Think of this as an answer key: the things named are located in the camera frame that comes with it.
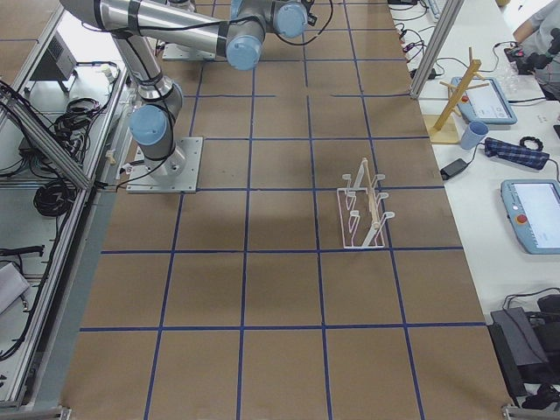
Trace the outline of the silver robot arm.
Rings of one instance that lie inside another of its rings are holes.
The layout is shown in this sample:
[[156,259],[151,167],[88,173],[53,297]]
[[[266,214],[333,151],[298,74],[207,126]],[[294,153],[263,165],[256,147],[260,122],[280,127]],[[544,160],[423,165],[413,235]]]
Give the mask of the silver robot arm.
[[174,136],[183,93],[164,74],[156,41],[164,43],[166,60],[222,57],[247,71],[259,62],[267,34],[294,39],[317,20],[310,1],[233,1],[226,20],[199,14],[192,1],[64,1],[62,6],[114,40],[142,102],[129,129],[143,153],[145,175],[155,179],[179,175],[187,160]]

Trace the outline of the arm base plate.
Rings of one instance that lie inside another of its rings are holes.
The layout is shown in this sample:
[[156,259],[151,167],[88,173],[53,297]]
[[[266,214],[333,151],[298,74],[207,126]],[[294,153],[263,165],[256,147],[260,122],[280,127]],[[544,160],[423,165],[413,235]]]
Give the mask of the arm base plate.
[[128,193],[195,193],[203,149],[202,137],[181,137],[175,151],[154,172],[158,163],[147,161],[131,170]]
[[214,59],[215,54],[212,52],[204,52],[178,44],[166,44],[163,52],[163,60],[166,61],[206,61]]

